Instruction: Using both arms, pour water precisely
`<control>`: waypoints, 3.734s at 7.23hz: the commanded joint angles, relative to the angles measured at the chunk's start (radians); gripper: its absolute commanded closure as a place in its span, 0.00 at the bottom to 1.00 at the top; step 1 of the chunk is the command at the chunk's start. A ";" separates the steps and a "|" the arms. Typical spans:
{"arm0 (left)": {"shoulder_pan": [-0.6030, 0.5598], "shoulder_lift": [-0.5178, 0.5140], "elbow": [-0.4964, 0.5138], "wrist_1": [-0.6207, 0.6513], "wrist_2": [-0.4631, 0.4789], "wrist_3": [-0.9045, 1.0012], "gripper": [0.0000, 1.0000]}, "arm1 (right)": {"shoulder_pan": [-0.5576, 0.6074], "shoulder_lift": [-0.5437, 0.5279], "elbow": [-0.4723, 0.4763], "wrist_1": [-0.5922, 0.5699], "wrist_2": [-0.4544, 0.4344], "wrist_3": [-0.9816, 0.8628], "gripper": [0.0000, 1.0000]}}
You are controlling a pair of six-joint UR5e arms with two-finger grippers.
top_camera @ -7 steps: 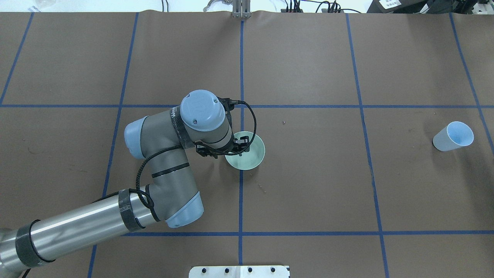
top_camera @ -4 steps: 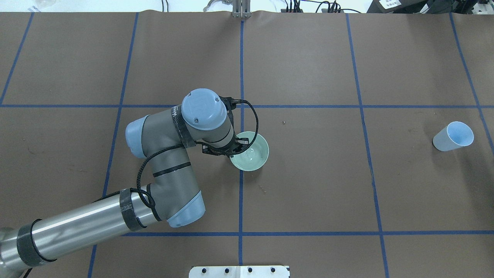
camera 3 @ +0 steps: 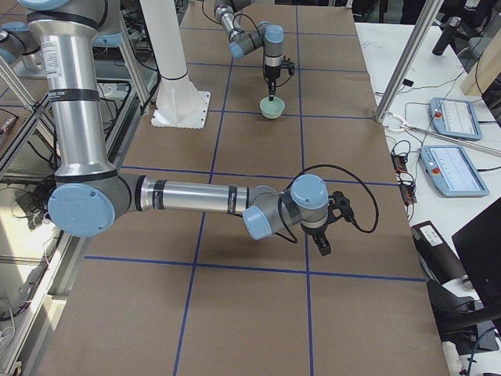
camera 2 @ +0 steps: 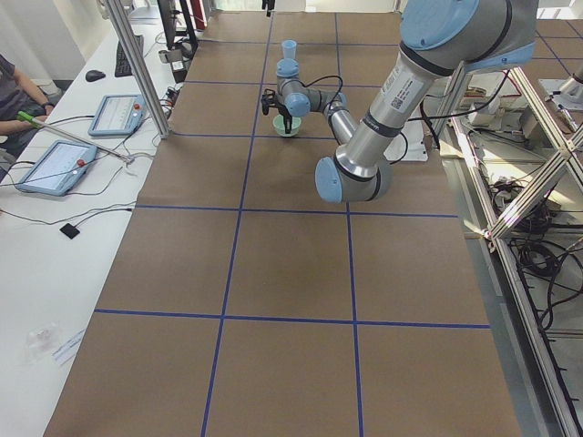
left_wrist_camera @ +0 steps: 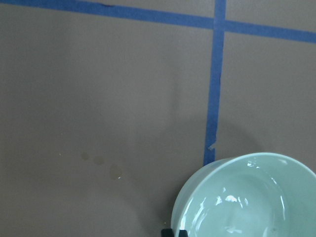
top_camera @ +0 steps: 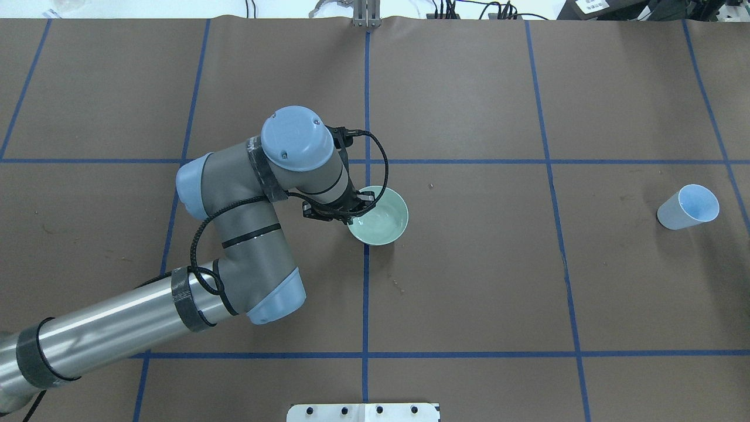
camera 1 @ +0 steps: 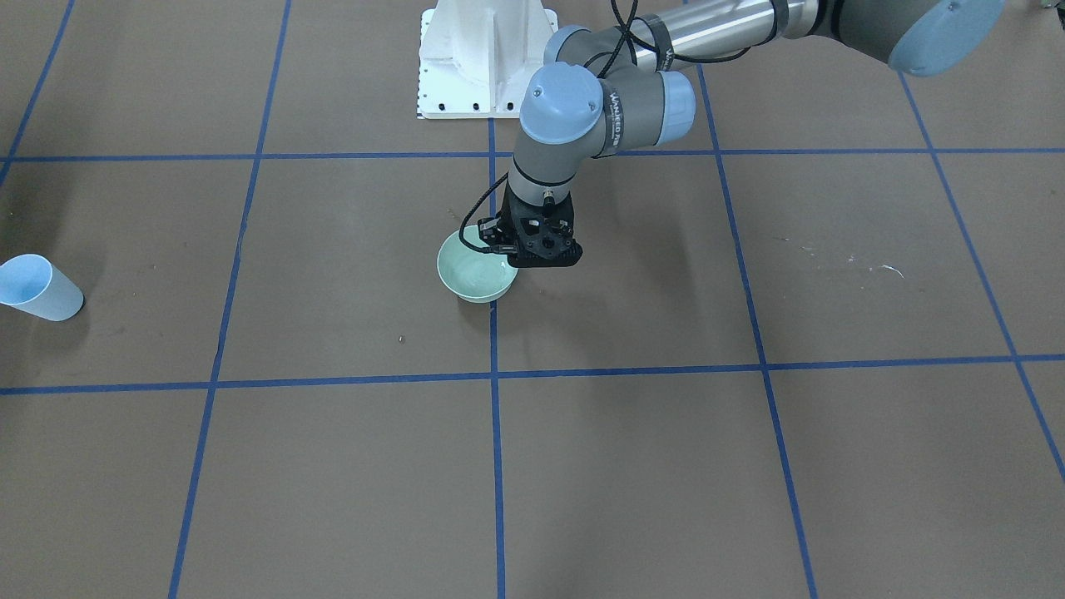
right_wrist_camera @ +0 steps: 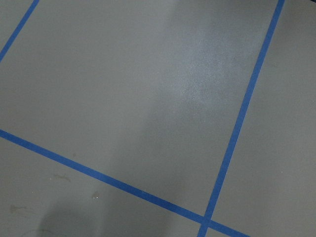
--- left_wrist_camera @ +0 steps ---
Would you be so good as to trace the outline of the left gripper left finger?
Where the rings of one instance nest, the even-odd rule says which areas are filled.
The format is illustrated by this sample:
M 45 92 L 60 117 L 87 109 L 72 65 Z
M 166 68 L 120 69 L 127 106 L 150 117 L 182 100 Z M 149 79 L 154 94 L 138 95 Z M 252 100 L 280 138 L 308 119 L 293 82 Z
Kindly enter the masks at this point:
M 160 232 L 161 237 L 174 237 L 173 229 L 170 227 L 170 225 L 164 223 L 163 228 Z

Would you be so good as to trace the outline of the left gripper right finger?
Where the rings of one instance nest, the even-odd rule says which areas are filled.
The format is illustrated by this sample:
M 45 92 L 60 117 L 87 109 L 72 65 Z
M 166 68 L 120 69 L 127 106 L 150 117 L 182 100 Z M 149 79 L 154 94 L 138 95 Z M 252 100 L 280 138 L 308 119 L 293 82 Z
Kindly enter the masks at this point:
M 185 230 L 184 226 L 180 226 L 178 237 L 188 237 L 188 232 Z

